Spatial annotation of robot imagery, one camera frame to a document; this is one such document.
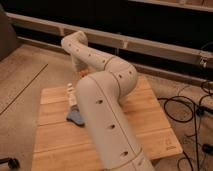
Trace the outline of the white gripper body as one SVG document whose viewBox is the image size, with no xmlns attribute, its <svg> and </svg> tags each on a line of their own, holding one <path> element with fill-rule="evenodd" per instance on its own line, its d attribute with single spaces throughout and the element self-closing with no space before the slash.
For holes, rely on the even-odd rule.
<svg viewBox="0 0 213 171">
<path fill-rule="evenodd" d="M 76 57 L 72 58 L 72 65 L 77 73 L 82 70 L 87 70 L 87 69 L 89 70 L 89 66 Z"/>
</svg>

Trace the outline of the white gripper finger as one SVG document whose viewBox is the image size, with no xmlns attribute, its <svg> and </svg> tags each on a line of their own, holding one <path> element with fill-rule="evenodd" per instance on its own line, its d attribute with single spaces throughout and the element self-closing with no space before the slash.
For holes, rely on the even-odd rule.
<svg viewBox="0 0 213 171">
<path fill-rule="evenodd" d="M 75 96 L 75 88 L 72 83 L 67 84 L 67 95 L 70 106 L 77 105 L 76 96 Z"/>
</svg>

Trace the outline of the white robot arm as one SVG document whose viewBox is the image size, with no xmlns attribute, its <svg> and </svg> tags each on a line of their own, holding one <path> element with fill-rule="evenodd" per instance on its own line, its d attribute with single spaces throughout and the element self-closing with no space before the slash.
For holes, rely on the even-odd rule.
<svg viewBox="0 0 213 171">
<path fill-rule="evenodd" d="M 96 70 L 78 81 L 76 98 L 105 171 L 155 171 L 119 105 L 136 87 L 135 67 L 118 56 L 90 48 L 82 31 L 64 37 L 61 46 Z"/>
</svg>

